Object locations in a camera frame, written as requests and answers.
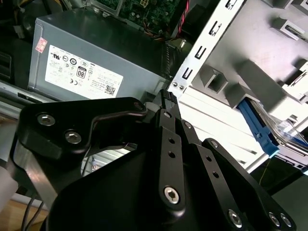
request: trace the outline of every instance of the power supply unit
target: power supply unit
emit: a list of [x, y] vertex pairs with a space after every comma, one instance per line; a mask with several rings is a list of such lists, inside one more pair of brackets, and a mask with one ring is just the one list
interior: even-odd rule
[[[93, 0], [90, 7], [38, 18], [28, 88], [60, 101], [143, 100], [162, 88], [180, 97], [243, 3]], [[189, 27], [179, 34], [189, 7], [198, 8], [202, 26], [188, 32], [199, 21], [188, 17]], [[185, 33], [191, 35], [187, 40]]]
[[165, 88], [161, 77], [165, 43], [92, 9], [38, 18], [29, 88], [70, 101], [112, 97], [141, 99]]

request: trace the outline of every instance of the green circuit board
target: green circuit board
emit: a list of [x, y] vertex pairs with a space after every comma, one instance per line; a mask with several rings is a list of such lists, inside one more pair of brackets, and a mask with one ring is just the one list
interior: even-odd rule
[[[119, 0], [97, 0], [111, 9], [116, 9]], [[181, 0], [124, 0], [119, 16], [140, 27], [144, 23], [155, 34], [170, 32], [170, 20]]]

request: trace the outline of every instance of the screw hole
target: screw hole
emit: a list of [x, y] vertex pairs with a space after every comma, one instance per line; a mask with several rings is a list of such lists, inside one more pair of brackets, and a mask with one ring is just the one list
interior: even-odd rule
[[217, 172], [213, 172], [214, 177], [219, 178], [219, 175]]
[[164, 115], [167, 116], [168, 118], [171, 118], [172, 116], [168, 112], [164, 112]]
[[175, 158], [175, 154], [173, 152], [168, 153], [171, 158]]
[[172, 138], [169, 138], [169, 142], [175, 144], [175, 141]]

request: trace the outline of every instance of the white sticker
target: white sticker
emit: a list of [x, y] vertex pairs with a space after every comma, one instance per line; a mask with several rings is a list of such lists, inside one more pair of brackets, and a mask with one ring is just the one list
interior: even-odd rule
[[89, 99], [106, 99], [116, 97], [123, 76], [50, 45], [45, 80]]

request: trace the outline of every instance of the red wire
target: red wire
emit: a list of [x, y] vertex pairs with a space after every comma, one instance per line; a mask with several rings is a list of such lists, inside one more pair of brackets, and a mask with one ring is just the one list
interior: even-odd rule
[[180, 21], [180, 23], [179, 23], [178, 35], [179, 35], [179, 34], [181, 33], [181, 31], [182, 31], [182, 27], [183, 27], [183, 24], [184, 24], [184, 22], [185, 22], [185, 17], [186, 17], [186, 14], [187, 14], [188, 10], [189, 10], [189, 3], [190, 3], [190, 0], [187, 0], [187, 1], [186, 1], [185, 10], [184, 10], [184, 12], [183, 12], [183, 14], [182, 14], [181, 21]]

